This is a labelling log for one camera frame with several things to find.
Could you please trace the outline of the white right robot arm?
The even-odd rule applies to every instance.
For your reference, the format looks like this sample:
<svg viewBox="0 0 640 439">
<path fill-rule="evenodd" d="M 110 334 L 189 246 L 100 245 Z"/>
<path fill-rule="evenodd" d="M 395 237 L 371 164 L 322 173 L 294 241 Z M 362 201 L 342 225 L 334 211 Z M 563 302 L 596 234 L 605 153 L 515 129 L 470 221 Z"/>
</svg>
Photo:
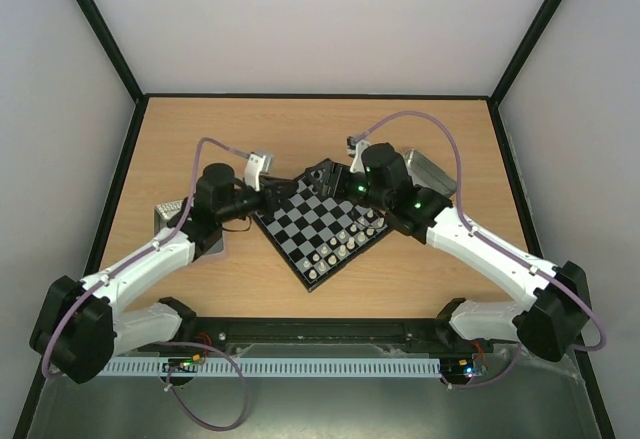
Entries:
<svg viewBox="0 0 640 439">
<path fill-rule="evenodd" d="M 455 351 L 472 339 L 519 342 L 558 362 L 588 322 L 580 266 L 535 257 L 469 220 L 449 196 L 416 181 L 390 144 L 362 141 L 351 165 L 327 160 L 305 175 L 319 196 L 381 212 L 395 231 L 456 257 L 509 295 L 507 302 L 451 303 L 436 326 L 443 348 Z"/>
</svg>

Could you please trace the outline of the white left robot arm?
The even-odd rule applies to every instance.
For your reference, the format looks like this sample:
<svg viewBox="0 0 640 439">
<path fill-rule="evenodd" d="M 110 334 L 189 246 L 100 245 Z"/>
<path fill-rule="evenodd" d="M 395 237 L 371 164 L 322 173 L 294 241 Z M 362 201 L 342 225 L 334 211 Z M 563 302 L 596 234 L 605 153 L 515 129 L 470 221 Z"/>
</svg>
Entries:
<svg viewBox="0 0 640 439">
<path fill-rule="evenodd" d="M 294 179 L 256 175 L 248 184 L 231 166 L 206 166 L 178 214 L 146 244 L 79 280 L 62 276 L 47 290 L 29 339 L 41 372 L 78 384 L 98 375 L 116 355 L 176 336 L 189 311 L 169 301 L 130 312 L 128 306 L 171 273 L 206 255 L 224 225 L 254 213 L 271 214 L 295 194 Z"/>
</svg>

